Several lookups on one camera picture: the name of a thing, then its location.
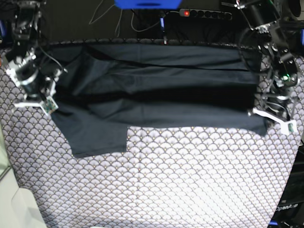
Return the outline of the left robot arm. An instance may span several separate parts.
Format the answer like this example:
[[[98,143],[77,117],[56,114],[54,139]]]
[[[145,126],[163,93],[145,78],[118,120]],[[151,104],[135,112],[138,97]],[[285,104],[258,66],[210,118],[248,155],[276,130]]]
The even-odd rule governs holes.
[[[258,48],[269,60],[266,69],[251,70],[257,75],[266,74],[270,80],[269,87],[260,96],[260,107],[251,113],[276,122],[288,122],[293,112],[287,106],[295,103],[291,92],[298,85],[301,73],[280,27],[279,12],[270,0],[237,0],[235,7],[248,23],[238,45],[245,37],[257,34]]]

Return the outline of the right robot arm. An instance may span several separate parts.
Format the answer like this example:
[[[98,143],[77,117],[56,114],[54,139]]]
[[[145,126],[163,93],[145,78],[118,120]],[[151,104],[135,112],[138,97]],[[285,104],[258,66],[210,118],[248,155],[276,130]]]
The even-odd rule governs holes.
[[[13,46],[5,55],[6,74],[17,87],[21,87],[31,101],[47,101],[55,94],[56,81],[64,67],[40,45],[41,6],[45,0],[14,0],[18,11],[12,22]],[[42,74],[42,60],[58,65],[51,76]]]

